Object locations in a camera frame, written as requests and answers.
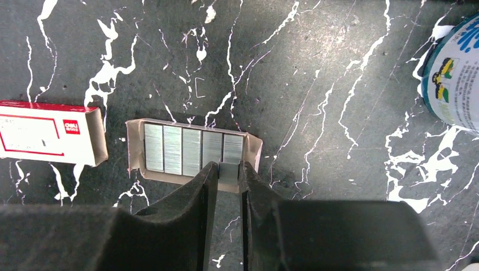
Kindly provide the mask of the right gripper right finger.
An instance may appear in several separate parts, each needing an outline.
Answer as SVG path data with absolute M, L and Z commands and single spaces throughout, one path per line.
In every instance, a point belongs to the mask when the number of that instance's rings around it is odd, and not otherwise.
M 437 270 L 419 215 L 403 202 L 290 200 L 239 165 L 244 270 Z

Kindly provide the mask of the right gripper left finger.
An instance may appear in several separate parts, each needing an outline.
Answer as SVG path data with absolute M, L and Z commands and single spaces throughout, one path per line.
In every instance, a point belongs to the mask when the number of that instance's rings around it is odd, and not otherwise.
M 108 206 L 1 207 L 2 270 L 206 270 L 219 166 L 131 214 Z

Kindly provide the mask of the cardboard staple tray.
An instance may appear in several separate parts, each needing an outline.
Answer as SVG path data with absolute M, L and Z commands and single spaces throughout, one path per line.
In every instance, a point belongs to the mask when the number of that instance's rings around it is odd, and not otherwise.
M 217 128 L 207 128 L 199 125 L 192 124 L 182 124 L 171 121 L 164 120 L 155 120 L 155 119 L 135 119 L 129 120 L 125 124 L 127 126 L 127 142 L 128 142 L 128 162 L 129 169 L 137 169 L 145 179 L 162 181 L 168 183 L 175 183 L 179 185 L 184 185 L 189 182 L 195 176 L 184 176 L 176 174 L 168 174 L 165 171 L 157 172 L 150 171 L 146 168 L 145 163 L 145 134 L 144 134 L 144 124 L 156 124 L 164 126 L 176 126 L 183 129 L 193 129 L 201 131 L 201 170 L 204 168 L 202 165 L 202 132 L 217 132 L 221 133 L 224 137 L 224 134 L 231 134 L 243 137 L 243 151 L 242 151 L 242 161 L 247 161 L 251 164 L 254 170 L 259 169 L 260 156 L 263 147 L 263 140 L 247 132 L 238 132 L 225 129 Z M 237 186 L 227 185 L 220 183 L 219 181 L 219 164 L 218 165 L 218 189 L 220 191 L 226 191 L 231 193 L 237 193 L 239 191 L 239 185 Z

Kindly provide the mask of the small red white staple box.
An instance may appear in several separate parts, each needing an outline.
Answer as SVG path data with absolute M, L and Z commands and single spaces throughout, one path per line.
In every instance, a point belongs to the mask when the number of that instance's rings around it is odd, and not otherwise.
M 108 159 L 101 110 L 2 100 L 1 157 L 96 167 Z

